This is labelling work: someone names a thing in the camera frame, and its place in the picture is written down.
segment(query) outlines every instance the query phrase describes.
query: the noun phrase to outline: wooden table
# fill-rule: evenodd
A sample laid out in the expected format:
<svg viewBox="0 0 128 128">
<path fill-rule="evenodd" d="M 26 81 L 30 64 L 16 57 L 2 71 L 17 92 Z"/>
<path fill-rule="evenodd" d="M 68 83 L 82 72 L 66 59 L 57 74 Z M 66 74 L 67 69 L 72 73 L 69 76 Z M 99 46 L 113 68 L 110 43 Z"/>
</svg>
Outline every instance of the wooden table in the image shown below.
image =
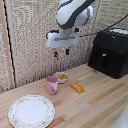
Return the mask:
<svg viewBox="0 0 128 128">
<path fill-rule="evenodd" d="M 30 83 L 0 95 L 0 128 L 13 128 L 8 120 L 12 103 L 25 95 L 41 95 L 55 106 L 55 118 L 48 128 L 109 128 L 128 101 L 128 75 L 112 79 L 86 64 L 66 71 L 69 81 L 58 85 L 58 92 L 46 93 L 46 79 Z M 77 82 L 85 92 L 70 87 Z"/>
</svg>

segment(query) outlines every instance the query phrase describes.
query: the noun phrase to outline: small bowl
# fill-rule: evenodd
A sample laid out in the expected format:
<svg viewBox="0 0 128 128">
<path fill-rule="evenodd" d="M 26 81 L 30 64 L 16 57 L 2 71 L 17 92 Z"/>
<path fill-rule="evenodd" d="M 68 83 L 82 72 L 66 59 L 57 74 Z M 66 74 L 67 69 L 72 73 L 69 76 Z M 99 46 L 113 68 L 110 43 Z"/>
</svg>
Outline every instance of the small bowl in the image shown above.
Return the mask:
<svg viewBox="0 0 128 128">
<path fill-rule="evenodd" d="M 61 74 L 67 75 L 67 74 L 64 73 L 64 72 L 56 72 L 56 73 L 54 73 L 54 76 L 58 77 L 58 76 L 61 75 Z M 64 83 L 67 82 L 67 80 L 68 80 L 68 75 L 67 75 L 67 78 L 66 78 L 66 79 L 63 79 L 63 80 L 58 79 L 58 83 L 59 83 L 59 84 L 64 84 Z"/>
</svg>

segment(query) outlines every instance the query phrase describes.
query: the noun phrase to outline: textured wall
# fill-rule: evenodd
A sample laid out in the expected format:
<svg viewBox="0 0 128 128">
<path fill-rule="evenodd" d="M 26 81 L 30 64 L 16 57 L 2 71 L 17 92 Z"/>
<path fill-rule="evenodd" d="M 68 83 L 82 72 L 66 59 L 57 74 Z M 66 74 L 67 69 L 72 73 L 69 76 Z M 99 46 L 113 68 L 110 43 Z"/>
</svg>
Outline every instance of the textured wall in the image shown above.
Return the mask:
<svg viewBox="0 0 128 128">
<path fill-rule="evenodd" d="M 53 74 L 54 57 L 46 47 L 46 34 L 59 29 L 55 19 L 59 0 L 10 0 L 10 3 L 7 8 L 10 6 L 13 20 L 16 77 L 18 86 L 22 86 Z M 81 27 L 80 33 L 90 33 L 91 28 L 92 22 Z M 71 47 L 69 56 L 65 55 L 66 48 L 61 48 L 59 70 L 83 64 L 87 42 L 88 37 L 80 39 L 78 45 Z"/>
<path fill-rule="evenodd" d="M 128 14 L 128 0 L 103 0 L 96 31 L 111 26 Z M 128 17 L 112 28 L 128 30 Z"/>
<path fill-rule="evenodd" d="M 5 46 L 5 36 L 3 31 L 2 16 L 0 11 L 0 93 L 11 89 L 11 79 L 9 72 L 9 63 L 7 59 L 7 49 Z"/>
</svg>

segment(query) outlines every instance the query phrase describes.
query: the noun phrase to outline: black cable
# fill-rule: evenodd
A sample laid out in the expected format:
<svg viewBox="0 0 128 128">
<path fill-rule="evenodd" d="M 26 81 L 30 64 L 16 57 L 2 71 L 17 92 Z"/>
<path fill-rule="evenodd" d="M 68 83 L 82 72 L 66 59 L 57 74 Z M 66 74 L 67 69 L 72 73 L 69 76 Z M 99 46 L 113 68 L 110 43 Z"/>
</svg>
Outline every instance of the black cable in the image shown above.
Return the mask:
<svg viewBox="0 0 128 128">
<path fill-rule="evenodd" d="M 107 29 L 113 27 L 114 25 L 118 24 L 119 22 L 121 22 L 122 20 L 124 20 L 125 18 L 127 18 L 127 16 L 128 16 L 128 14 L 127 14 L 125 17 L 123 17 L 121 20 L 117 21 L 117 22 L 114 23 L 113 25 L 111 25 L 111 26 L 109 26 L 109 27 L 107 27 L 107 28 L 105 28 L 105 29 L 103 29 L 103 30 L 101 30 L 101 31 L 105 31 L 105 30 L 107 30 Z M 99 33 L 99 32 L 96 32 L 96 33 L 93 33 L 93 34 L 83 35 L 83 36 L 80 36 L 80 37 L 82 38 L 82 37 L 85 37 L 85 36 L 95 35 L 95 34 L 97 34 L 97 33 Z"/>
</svg>

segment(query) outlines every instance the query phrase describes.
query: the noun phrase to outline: beige wall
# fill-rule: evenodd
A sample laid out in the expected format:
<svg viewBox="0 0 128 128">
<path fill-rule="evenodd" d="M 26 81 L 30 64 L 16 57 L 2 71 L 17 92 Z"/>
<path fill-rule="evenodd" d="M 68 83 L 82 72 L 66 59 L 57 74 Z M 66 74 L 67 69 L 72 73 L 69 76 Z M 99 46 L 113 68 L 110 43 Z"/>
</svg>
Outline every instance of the beige wall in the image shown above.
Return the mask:
<svg viewBox="0 0 128 128">
<path fill-rule="evenodd" d="M 14 88 L 3 1 L 0 0 L 0 93 Z"/>
</svg>

